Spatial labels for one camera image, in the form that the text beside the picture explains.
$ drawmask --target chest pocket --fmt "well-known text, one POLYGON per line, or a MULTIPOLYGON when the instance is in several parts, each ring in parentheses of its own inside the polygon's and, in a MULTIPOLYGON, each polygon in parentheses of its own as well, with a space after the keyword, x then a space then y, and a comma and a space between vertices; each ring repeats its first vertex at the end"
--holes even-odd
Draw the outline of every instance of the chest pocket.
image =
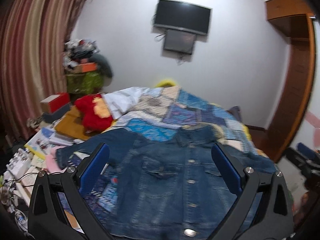
POLYGON ((144 157, 139 190, 151 198, 164 198, 173 194, 178 182, 180 167, 175 164, 161 164, 144 157))
POLYGON ((229 190, 216 165, 205 165, 204 172, 207 174, 211 188, 229 190))

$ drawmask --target pink cloth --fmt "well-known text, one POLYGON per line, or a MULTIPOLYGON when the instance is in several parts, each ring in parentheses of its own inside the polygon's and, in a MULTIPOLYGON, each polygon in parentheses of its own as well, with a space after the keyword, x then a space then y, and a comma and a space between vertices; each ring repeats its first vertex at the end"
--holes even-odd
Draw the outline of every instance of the pink cloth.
POLYGON ((53 173, 53 172, 64 172, 66 170, 63 169, 61 170, 56 162, 56 151, 57 149, 59 148, 63 148, 65 146, 56 146, 56 147, 53 147, 51 150, 50 150, 50 154, 47 155, 45 157, 45 162, 47 164, 47 169, 50 173, 53 173))

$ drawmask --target gray plush object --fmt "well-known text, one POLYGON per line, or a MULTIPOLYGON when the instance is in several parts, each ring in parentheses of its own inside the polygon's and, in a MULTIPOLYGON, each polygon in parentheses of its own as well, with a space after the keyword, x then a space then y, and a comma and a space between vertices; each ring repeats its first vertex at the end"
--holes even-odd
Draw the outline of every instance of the gray plush object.
POLYGON ((107 76, 108 78, 113 77, 113 72, 107 61, 107 59, 98 53, 94 53, 91 57, 88 58, 89 62, 95 62, 98 64, 98 70, 102 75, 107 76))

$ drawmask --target power strip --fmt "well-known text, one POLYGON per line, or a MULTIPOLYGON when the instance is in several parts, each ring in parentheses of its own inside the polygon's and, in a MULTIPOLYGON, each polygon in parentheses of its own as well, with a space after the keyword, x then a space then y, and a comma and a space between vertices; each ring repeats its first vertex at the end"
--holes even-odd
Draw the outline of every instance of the power strip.
POLYGON ((15 177, 20 179, 30 168, 31 160, 28 151, 19 148, 18 152, 13 155, 13 158, 6 165, 8 171, 15 177))

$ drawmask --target white cloth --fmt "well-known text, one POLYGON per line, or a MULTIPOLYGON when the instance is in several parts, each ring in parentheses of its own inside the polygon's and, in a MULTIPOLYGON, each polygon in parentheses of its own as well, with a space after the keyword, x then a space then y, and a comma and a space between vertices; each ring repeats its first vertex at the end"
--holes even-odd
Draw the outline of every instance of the white cloth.
POLYGON ((112 118, 116 120, 126 114, 132 106, 136 105, 141 95, 149 90, 150 88, 130 87, 105 94, 102 97, 108 105, 112 118))

